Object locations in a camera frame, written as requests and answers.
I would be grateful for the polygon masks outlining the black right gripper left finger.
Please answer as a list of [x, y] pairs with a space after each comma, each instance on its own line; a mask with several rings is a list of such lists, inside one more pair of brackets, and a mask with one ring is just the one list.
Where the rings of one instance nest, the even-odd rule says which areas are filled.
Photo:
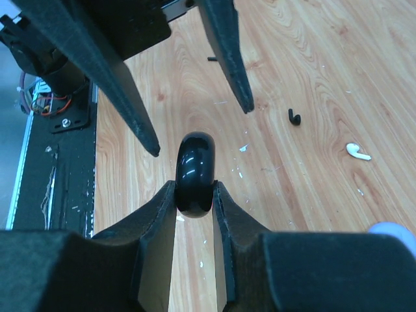
[[167, 311], [175, 183], [87, 239], [66, 230], [1, 232], [2, 311]]

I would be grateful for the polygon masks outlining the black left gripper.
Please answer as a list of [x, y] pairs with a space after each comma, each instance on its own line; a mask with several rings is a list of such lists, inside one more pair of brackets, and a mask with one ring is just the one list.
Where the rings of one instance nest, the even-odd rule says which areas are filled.
[[[157, 157], [156, 132], [123, 60], [171, 35], [169, 23], [195, 7], [185, 0], [14, 1], [34, 26], [96, 83], [144, 149]], [[244, 67], [233, 1], [198, 1], [214, 55], [245, 113], [254, 99]]]

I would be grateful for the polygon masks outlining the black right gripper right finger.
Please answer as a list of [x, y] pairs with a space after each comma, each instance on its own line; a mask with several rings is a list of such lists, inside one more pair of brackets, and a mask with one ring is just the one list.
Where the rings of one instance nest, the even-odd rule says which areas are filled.
[[213, 191], [219, 311], [414, 311], [415, 258], [391, 235], [274, 232]]

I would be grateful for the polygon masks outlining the purple earbud charging case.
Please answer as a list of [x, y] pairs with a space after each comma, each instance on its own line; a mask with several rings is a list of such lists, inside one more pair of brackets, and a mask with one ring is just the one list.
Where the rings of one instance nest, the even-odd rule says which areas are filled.
[[415, 256], [415, 235], [406, 227], [394, 222], [380, 222], [371, 226], [368, 232], [372, 234], [390, 235], [397, 238]]

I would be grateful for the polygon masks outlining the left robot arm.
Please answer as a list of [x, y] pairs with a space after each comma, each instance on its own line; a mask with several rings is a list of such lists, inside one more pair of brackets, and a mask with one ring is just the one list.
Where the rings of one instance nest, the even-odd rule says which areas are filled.
[[197, 8], [209, 44], [244, 112], [254, 109], [233, 1], [17, 1], [19, 21], [1, 17], [1, 42], [19, 67], [61, 96], [86, 79], [110, 99], [143, 147], [160, 145], [125, 61], [170, 37], [170, 22]]

